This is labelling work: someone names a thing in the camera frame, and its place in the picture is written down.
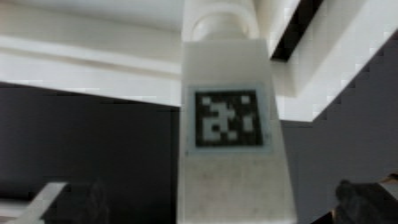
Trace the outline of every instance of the ceiling panel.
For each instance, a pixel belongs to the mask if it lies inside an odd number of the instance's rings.
[[[179,31],[183,0],[7,0],[16,4]]]

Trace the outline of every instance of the white structure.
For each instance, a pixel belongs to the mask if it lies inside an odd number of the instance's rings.
[[[179,106],[181,36],[188,38],[181,27],[192,26],[183,14],[194,13],[183,11],[183,1],[7,2],[0,81]],[[218,1],[201,2],[217,6]],[[249,36],[266,39],[270,53],[297,4],[298,0],[258,0],[254,9],[229,9],[247,22]],[[293,58],[272,63],[282,120],[313,121],[322,113],[398,28],[396,9],[394,0],[323,2]]]

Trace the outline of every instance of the qr-like code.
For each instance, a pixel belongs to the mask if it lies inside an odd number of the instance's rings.
[[[195,92],[195,146],[261,146],[254,90]]]

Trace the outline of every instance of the dark wall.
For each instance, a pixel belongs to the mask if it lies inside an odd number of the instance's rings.
[[[112,224],[174,223],[176,108],[0,84],[0,197],[99,180]]]
[[[341,179],[377,182],[398,171],[396,37],[316,121],[284,122],[300,224],[336,206]]]

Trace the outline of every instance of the ceiling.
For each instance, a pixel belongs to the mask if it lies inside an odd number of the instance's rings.
[[[5,0],[43,9],[179,31],[183,0]]]

